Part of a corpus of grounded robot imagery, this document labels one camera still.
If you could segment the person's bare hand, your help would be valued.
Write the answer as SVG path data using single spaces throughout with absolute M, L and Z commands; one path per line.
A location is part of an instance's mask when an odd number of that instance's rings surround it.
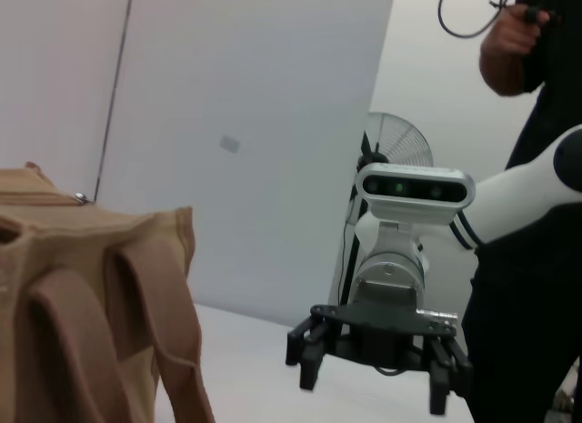
M 495 54 L 526 55 L 536 45 L 549 13 L 529 5 L 506 7 L 487 36 L 487 47 Z

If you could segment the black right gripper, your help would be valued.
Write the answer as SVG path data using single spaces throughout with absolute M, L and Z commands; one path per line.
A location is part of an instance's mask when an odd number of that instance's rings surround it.
M 313 390 L 325 355 L 392 371 L 426 371 L 429 411 L 445 415 L 451 392 L 468 400 L 473 366 L 456 341 L 456 316 L 390 296 L 344 305 L 315 305 L 286 335 L 288 367 L 299 366 L 299 388 Z

